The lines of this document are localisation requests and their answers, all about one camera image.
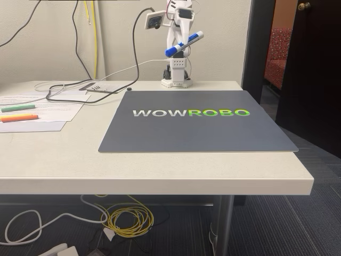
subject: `dark wooden door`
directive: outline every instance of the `dark wooden door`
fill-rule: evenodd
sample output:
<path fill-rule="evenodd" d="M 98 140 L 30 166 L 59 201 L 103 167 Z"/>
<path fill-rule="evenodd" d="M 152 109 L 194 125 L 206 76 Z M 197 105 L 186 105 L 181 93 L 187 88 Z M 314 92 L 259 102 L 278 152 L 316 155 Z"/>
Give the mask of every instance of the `dark wooden door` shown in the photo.
<path fill-rule="evenodd" d="M 296 11 L 276 122 L 341 157 L 341 0 Z"/>

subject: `blue marker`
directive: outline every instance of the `blue marker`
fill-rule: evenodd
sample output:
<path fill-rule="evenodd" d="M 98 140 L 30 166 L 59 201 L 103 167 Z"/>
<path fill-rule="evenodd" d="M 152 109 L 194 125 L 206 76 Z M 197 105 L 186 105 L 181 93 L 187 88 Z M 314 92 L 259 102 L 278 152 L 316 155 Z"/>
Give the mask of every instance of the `blue marker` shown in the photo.
<path fill-rule="evenodd" d="M 188 38 L 188 43 L 187 45 L 184 45 L 183 43 L 179 43 L 169 49 L 166 50 L 165 54 L 167 57 L 172 57 L 175 53 L 178 53 L 180 51 L 182 51 L 183 49 L 185 49 L 187 46 L 195 43 L 196 41 L 202 39 L 204 37 L 204 34 L 202 31 L 199 31 L 193 35 L 191 35 L 189 38 Z"/>

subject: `marker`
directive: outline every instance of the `marker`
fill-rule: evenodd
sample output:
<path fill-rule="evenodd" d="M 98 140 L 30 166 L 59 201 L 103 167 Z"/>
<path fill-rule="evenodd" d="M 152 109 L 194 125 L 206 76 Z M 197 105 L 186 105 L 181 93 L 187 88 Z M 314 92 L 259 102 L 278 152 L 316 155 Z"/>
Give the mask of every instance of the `marker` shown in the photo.
<path fill-rule="evenodd" d="M 37 115 L 31 115 L 31 116 L 6 117 L 6 118 L 1 118 L 1 121 L 3 123 L 7 123 L 7 122 L 33 120 L 33 119 L 38 119 L 38 116 Z"/>
<path fill-rule="evenodd" d="M 16 115 L 8 115 L 8 116 L 0 116 L 0 121 L 2 118 L 8 118 L 8 117 L 19 117 L 19 116 L 32 116 L 33 114 L 16 114 Z"/>
<path fill-rule="evenodd" d="M 187 46 L 190 46 L 191 44 L 195 43 L 196 41 L 202 39 L 204 37 L 204 33 L 202 31 L 199 31 L 193 35 L 191 35 L 188 38 L 188 43 L 184 45 L 183 43 L 179 43 L 169 49 L 166 50 L 165 54 L 167 57 L 172 57 L 175 53 L 178 53 L 185 49 Z"/>
<path fill-rule="evenodd" d="M 30 105 L 7 107 L 7 108 L 2 108 L 1 112 L 10 112 L 10 111 L 17 111 L 17 110 L 24 110 L 24 109 L 31 109 L 31 108 L 36 108 L 36 106 L 33 104 L 30 104 Z"/>

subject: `red patterned chair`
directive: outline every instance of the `red patterned chair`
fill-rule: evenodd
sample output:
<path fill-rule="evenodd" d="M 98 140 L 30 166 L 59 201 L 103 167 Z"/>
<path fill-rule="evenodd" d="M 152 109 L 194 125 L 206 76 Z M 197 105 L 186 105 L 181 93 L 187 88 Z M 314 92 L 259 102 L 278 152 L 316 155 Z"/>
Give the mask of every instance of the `red patterned chair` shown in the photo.
<path fill-rule="evenodd" d="M 282 87 L 291 32 L 291 28 L 273 28 L 271 31 L 264 77 L 279 89 Z"/>

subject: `gray mat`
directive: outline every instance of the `gray mat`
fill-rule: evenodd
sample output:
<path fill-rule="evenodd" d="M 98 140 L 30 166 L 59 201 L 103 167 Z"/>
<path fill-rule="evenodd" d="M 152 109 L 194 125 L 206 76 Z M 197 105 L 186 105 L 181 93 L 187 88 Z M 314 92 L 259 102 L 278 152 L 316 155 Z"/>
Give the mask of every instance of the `gray mat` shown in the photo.
<path fill-rule="evenodd" d="M 127 91 L 99 148 L 102 153 L 297 150 L 246 91 Z"/>

